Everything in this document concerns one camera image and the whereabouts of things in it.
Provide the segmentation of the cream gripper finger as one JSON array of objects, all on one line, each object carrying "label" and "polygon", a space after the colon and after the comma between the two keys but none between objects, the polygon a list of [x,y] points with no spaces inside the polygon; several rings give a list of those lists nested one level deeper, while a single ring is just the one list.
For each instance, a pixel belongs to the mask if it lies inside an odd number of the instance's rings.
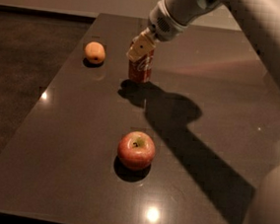
[{"label": "cream gripper finger", "polygon": [[135,63],[144,57],[150,56],[154,52],[156,45],[155,35],[147,28],[132,40],[126,56],[132,63]]}]

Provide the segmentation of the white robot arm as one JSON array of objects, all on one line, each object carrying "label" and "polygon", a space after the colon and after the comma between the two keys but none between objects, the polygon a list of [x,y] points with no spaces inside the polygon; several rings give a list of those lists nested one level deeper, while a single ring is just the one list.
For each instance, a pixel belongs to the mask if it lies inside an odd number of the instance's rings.
[{"label": "white robot arm", "polygon": [[[220,5],[228,8],[265,66],[267,86],[280,92],[280,0],[160,0],[126,56],[138,62],[158,42],[174,39]],[[243,224],[280,224],[280,165],[264,177]]]}]

